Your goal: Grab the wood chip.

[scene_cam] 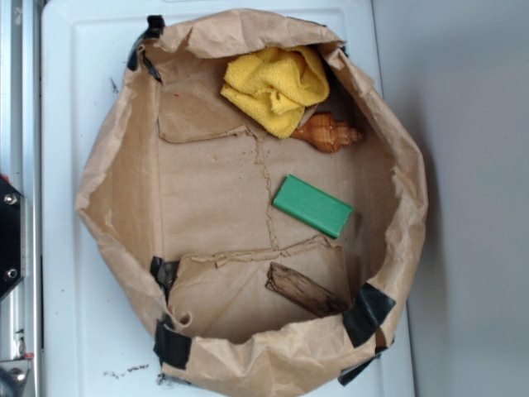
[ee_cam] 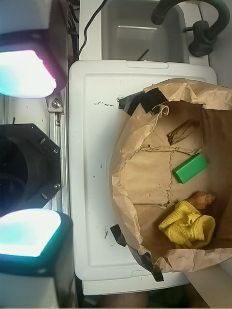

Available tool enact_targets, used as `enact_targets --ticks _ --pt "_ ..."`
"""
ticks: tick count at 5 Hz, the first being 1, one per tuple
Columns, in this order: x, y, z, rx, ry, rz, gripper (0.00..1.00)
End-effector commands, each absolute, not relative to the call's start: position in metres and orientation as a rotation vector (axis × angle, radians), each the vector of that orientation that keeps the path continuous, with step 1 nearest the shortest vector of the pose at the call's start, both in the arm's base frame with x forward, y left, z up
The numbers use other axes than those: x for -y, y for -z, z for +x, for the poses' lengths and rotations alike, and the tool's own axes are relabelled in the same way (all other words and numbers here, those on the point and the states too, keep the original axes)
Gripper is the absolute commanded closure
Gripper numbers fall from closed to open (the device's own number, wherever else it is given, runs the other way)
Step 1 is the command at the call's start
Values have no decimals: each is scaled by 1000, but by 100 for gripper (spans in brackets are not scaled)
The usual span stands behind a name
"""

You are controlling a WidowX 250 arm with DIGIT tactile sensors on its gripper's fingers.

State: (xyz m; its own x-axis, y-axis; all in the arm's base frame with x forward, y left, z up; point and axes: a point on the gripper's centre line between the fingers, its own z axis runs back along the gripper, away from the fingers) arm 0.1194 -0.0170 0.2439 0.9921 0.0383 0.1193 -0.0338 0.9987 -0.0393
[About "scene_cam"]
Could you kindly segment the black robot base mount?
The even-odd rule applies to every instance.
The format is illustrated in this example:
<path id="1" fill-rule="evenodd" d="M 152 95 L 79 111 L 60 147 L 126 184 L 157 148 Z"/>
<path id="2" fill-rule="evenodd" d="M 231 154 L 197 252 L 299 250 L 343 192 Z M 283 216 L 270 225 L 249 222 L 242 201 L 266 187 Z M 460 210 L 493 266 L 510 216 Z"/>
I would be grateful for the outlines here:
<path id="1" fill-rule="evenodd" d="M 1 300 L 21 282 L 23 196 L 1 175 Z"/>

